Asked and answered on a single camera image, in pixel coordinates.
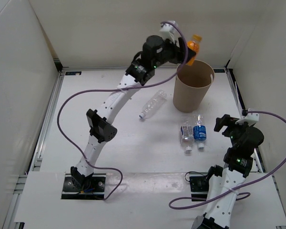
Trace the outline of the orange plastic bottle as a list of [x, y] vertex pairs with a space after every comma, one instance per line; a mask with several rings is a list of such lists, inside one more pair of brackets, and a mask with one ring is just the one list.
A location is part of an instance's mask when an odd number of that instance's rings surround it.
[[199, 35], [197, 35], [197, 34], [194, 34], [194, 35], [192, 36], [191, 40], [187, 42], [187, 47], [188, 47], [189, 49], [191, 49], [191, 50], [196, 50], [196, 51], [198, 51], [198, 53], [199, 53], [201, 40], [202, 40], [202, 37], [201, 37], [201, 36], [199, 36]]

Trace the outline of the clear plastic bottle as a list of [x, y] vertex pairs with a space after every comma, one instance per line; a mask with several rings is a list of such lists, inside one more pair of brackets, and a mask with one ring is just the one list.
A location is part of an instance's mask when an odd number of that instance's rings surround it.
[[148, 119], [156, 114], [160, 107], [166, 101], [167, 94], [163, 90], [159, 90], [142, 108], [139, 114], [140, 119]]

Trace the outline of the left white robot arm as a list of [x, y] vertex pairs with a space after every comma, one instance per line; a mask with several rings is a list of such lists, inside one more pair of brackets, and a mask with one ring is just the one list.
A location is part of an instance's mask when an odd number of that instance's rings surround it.
[[122, 107], [144, 86], [154, 74], [155, 69], [167, 62], [180, 64], [189, 62], [197, 55], [192, 47], [184, 44], [182, 38], [179, 43], [160, 36], [152, 35], [146, 39], [143, 48], [138, 52], [122, 77], [117, 91], [109, 95], [106, 101], [95, 110], [86, 113], [90, 126], [90, 136], [79, 163], [71, 167], [73, 184], [81, 191], [91, 185], [95, 163], [105, 144], [115, 137], [117, 129], [112, 125]]

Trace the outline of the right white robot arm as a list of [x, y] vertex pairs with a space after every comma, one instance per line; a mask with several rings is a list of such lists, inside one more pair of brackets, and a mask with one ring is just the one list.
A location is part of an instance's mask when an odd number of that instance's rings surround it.
[[223, 127], [223, 136], [228, 137], [232, 146], [224, 156], [224, 167], [218, 165], [208, 171], [204, 184], [208, 189], [204, 213], [197, 216], [192, 224], [194, 229], [228, 229], [231, 213], [239, 190], [253, 165], [254, 150], [263, 143], [263, 133], [254, 127], [259, 114], [248, 113], [242, 118], [225, 114], [216, 119], [214, 131]]

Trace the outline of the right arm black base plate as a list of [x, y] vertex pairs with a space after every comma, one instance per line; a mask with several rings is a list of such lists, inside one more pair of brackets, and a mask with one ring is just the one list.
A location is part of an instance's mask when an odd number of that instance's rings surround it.
[[186, 182], [190, 184], [190, 191], [191, 197], [197, 199], [204, 199], [206, 200], [208, 190], [209, 190], [209, 183], [205, 178], [205, 175], [195, 171], [189, 171], [184, 176]]

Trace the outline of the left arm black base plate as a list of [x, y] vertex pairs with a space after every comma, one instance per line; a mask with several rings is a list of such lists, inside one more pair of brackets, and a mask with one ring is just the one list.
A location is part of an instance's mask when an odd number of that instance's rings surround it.
[[106, 174], [93, 174], [82, 185], [76, 184], [71, 174], [65, 174], [61, 199], [101, 200], [105, 194]]

